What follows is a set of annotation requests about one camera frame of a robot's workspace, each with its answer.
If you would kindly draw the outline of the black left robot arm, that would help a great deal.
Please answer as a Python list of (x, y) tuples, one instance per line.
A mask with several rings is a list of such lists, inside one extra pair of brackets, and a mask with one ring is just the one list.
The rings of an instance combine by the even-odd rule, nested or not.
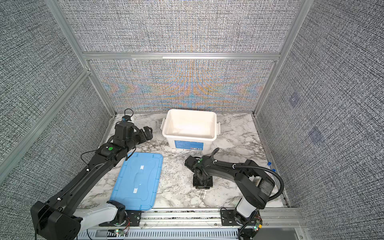
[(76, 217), (79, 204), (96, 183), (129, 151), (153, 138), (152, 128), (139, 129), (132, 122), (115, 126), (115, 135), (94, 151), (94, 156), (65, 187), (46, 202), (31, 207), (35, 236), (47, 240), (74, 240), (85, 225), (84, 217)]

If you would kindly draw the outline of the white plastic storage bin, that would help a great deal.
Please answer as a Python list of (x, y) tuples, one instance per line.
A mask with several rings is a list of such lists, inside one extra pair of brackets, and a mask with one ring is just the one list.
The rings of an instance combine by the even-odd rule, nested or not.
[(221, 123), (214, 112), (171, 109), (161, 130), (173, 149), (206, 151), (221, 134)]

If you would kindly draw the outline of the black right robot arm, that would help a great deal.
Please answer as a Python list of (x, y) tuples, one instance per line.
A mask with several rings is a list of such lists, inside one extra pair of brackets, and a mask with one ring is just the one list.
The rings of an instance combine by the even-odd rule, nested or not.
[(276, 182), (271, 176), (279, 180), (281, 187), (284, 186), (280, 176), (252, 160), (228, 163), (216, 160), (214, 155), (201, 158), (189, 156), (185, 160), (185, 167), (194, 173), (193, 186), (196, 189), (212, 188), (213, 177), (226, 179), (237, 185), (243, 197), (233, 210), (233, 217), (241, 226), (250, 223), (258, 210), (264, 209), (269, 201), (282, 194), (281, 190), (272, 194)]

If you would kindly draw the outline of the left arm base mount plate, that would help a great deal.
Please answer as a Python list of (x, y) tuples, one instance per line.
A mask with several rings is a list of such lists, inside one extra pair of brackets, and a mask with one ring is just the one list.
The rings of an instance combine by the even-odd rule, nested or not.
[(142, 211), (122, 210), (117, 212), (115, 218), (110, 222), (99, 224), (99, 227), (138, 227), (141, 221)]

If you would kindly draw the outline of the blue plastic bin lid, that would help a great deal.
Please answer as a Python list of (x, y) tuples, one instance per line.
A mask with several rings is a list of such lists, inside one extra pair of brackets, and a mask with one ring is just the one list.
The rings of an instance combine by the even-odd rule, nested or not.
[(110, 200), (126, 210), (147, 211), (155, 204), (162, 172), (163, 156), (134, 153), (121, 167)]

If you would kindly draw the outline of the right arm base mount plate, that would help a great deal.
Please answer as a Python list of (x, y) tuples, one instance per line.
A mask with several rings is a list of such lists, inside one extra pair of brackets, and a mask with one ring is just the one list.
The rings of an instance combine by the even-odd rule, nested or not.
[(240, 224), (235, 220), (234, 210), (233, 209), (220, 209), (221, 223), (224, 227), (229, 226), (240, 226)]

